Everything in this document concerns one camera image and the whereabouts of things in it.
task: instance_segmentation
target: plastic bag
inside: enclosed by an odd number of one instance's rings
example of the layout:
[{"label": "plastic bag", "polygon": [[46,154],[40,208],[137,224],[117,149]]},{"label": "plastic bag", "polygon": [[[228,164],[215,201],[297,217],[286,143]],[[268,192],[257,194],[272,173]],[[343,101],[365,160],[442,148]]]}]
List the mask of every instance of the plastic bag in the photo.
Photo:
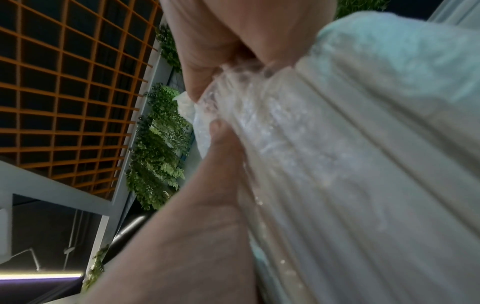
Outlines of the plastic bag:
[{"label": "plastic bag", "polygon": [[244,144],[239,201],[273,298],[480,301],[479,38],[358,13],[295,67],[249,64],[207,89],[200,153],[217,117]]}]

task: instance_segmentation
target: white plastic bag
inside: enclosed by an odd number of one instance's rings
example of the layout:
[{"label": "white plastic bag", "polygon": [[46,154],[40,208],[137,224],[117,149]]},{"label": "white plastic bag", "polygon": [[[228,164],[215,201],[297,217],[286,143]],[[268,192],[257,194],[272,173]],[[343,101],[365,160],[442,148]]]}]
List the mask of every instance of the white plastic bag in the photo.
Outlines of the white plastic bag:
[{"label": "white plastic bag", "polygon": [[193,124],[202,156],[217,117],[244,144],[239,200],[285,301],[474,303],[479,97],[478,32],[358,13],[294,68],[223,73]]}]

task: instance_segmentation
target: plastic wrapping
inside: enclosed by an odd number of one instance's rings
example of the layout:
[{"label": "plastic wrapping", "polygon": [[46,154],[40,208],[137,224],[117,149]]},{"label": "plastic wrapping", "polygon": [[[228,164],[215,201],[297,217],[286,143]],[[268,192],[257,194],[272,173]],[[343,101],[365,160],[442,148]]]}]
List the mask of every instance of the plastic wrapping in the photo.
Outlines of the plastic wrapping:
[{"label": "plastic wrapping", "polygon": [[479,57],[477,32],[358,13],[295,67],[250,63],[207,89],[200,153],[217,117],[244,144],[239,201],[274,298],[480,301]]}]

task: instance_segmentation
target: hand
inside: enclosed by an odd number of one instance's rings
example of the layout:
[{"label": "hand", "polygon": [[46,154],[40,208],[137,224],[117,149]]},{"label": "hand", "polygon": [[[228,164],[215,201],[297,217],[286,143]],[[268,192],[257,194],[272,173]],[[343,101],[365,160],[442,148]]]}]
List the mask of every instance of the hand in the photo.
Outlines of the hand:
[{"label": "hand", "polygon": [[220,66],[253,52],[265,65],[295,63],[335,16],[336,0],[160,0],[186,89],[197,101]]},{"label": "hand", "polygon": [[246,221],[237,202],[244,163],[224,121],[195,176],[109,265],[82,303],[255,304]]}]

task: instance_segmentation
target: wooden grid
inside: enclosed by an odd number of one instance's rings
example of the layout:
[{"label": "wooden grid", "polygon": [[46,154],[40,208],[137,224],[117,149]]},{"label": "wooden grid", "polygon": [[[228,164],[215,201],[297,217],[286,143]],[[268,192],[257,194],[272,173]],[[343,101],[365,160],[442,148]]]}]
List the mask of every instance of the wooden grid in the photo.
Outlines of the wooden grid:
[{"label": "wooden grid", "polygon": [[[53,3],[0,0],[14,12],[14,22],[0,20],[0,38],[11,38],[0,53],[0,157],[111,198],[162,10],[154,0]],[[88,56],[67,47],[74,38],[91,44]]]}]

